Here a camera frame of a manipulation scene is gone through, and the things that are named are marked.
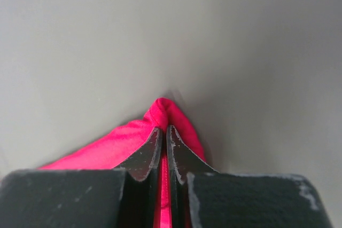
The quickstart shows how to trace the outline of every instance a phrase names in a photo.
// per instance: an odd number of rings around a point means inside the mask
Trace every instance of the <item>pink cloth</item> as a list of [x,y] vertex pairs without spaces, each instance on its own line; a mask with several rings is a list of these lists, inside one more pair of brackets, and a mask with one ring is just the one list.
[[[204,150],[188,118],[173,101],[159,98],[142,120],[133,120],[117,127],[92,144],[41,169],[112,169],[141,147],[154,127],[159,127],[166,132],[169,124],[176,126],[185,144],[205,160]],[[171,227],[169,181],[165,152],[162,154],[161,161],[160,227],[169,228]]]

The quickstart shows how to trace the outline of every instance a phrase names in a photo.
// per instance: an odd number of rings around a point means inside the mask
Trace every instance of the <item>black plastic part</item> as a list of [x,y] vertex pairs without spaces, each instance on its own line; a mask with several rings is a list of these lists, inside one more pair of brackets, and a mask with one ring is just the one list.
[[187,173],[216,171],[184,144],[174,125],[167,129],[166,144],[172,226],[183,228],[189,219]]
[[188,188],[192,228],[332,227],[303,176],[195,173]]
[[1,182],[1,227],[117,227],[125,183],[122,170],[15,171]]
[[[147,139],[147,141],[136,150],[129,158],[124,160],[116,168],[126,169],[130,175],[137,181],[140,181],[140,186],[130,186],[130,191],[124,194],[123,204],[127,208],[135,208],[136,211],[143,211],[139,213],[142,220],[132,218],[130,213],[128,218],[138,221],[132,227],[153,227],[154,222],[158,219],[154,217],[157,198],[160,196],[158,190],[158,178],[160,171],[160,154],[162,148],[163,132],[159,128],[154,128]],[[139,198],[144,197],[143,201],[138,201]]]

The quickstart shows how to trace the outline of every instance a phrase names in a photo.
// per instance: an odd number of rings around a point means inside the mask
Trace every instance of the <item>pink fabric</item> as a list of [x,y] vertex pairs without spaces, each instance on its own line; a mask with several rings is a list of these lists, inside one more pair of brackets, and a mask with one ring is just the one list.
[[[173,101],[159,98],[142,120],[133,120],[117,127],[103,138],[41,169],[112,169],[141,147],[154,127],[159,127],[166,132],[169,124],[176,126],[186,145],[205,160],[204,150],[188,118]],[[162,154],[161,161],[160,227],[169,228],[171,227],[169,181],[165,152]]]

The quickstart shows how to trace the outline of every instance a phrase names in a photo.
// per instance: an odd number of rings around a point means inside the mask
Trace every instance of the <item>gray surface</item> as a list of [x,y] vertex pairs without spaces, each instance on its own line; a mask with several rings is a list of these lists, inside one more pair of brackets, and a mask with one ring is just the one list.
[[1,173],[171,91],[222,171],[294,172],[342,227],[341,0],[0,0]]

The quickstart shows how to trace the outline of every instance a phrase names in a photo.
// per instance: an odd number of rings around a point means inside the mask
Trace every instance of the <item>white scuff mark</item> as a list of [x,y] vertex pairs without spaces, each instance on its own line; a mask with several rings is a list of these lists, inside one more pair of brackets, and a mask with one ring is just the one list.
[[92,186],[89,186],[88,189],[86,189],[85,193],[87,194],[88,192],[90,192],[92,189]]
[[123,188],[121,188],[121,190],[120,190],[120,195],[119,195],[119,200],[120,201],[122,200],[122,196],[123,196]]
[[157,138],[157,142],[156,142],[156,147],[154,149],[154,152],[153,152],[153,156],[152,156],[152,160],[151,160],[151,163],[149,165],[149,170],[147,172],[147,174],[144,176],[144,179],[150,174],[151,170],[152,170],[152,167],[153,167],[153,164],[154,164],[154,161],[156,160],[156,158],[160,158],[160,153],[159,153],[159,156],[157,156],[157,152],[160,152],[161,150],[161,146],[159,146],[159,129],[157,128],[154,128],[149,136],[149,138],[147,139],[147,141],[151,140],[152,136],[154,135],[154,133],[157,133],[156,134],[156,138]]
[[202,228],[199,219],[200,202],[193,189],[194,174],[188,173],[188,191],[189,191],[189,206],[190,206],[190,219],[193,226]]
[[310,187],[308,187],[306,184],[301,183],[299,185],[299,195],[304,197],[310,202],[310,207],[312,210],[318,211],[320,208],[317,206],[315,197],[310,193]]

